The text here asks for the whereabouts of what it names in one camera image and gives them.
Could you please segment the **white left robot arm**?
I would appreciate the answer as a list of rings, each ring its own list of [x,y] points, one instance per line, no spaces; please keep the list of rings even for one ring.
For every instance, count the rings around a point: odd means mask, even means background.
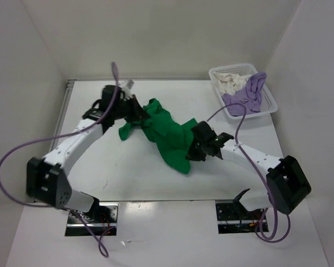
[[[82,117],[74,132],[43,158],[33,157],[27,163],[26,194],[56,209],[75,210],[87,222],[96,221],[103,213],[98,198],[72,189],[68,175],[85,151],[119,119],[129,123],[150,116],[136,97],[100,99]]]

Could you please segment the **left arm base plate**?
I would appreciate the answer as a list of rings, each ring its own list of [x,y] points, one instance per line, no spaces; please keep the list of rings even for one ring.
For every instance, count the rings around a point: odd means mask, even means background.
[[[99,215],[97,219],[90,219],[81,212],[79,214],[95,235],[100,236],[105,233],[105,236],[116,236],[119,203],[102,202],[100,206],[103,209],[103,213],[102,215]],[[75,215],[69,213],[67,217],[65,236],[73,237],[89,235],[90,233],[84,224]]]

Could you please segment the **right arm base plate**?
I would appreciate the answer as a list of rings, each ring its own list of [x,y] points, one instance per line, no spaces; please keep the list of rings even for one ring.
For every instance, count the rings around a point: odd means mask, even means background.
[[[263,209],[237,212],[232,200],[216,201],[218,234],[246,234],[259,232]]]

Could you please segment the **green t shirt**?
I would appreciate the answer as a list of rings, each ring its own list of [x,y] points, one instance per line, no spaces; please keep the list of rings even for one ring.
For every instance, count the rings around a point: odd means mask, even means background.
[[[146,138],[156,144],[164,162],[172,169],[187,175],[191,165],[186,156],[194,139],[191,129],[197,125],[197,120],[192,118],[184,124],[175,122],[170,112],[155,98],[150,99],[143,110],[150,118],[124,124],[119,128],[120,140],[127,140],[133,129],[142,129]]]

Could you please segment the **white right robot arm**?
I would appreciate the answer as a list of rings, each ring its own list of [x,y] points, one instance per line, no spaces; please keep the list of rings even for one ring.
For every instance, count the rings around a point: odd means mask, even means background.
[[[311,185],[294,157],[282,159],[243,145],[228,133],[217,135],[205,121],[192,127],[191,132],[193,141],[186,159],[217,157],[254,171],[265,181],[264,190],[246,188],[233,199],[236,217],[245,219],[254,210],[270,207],[289,215],[311,193]]]

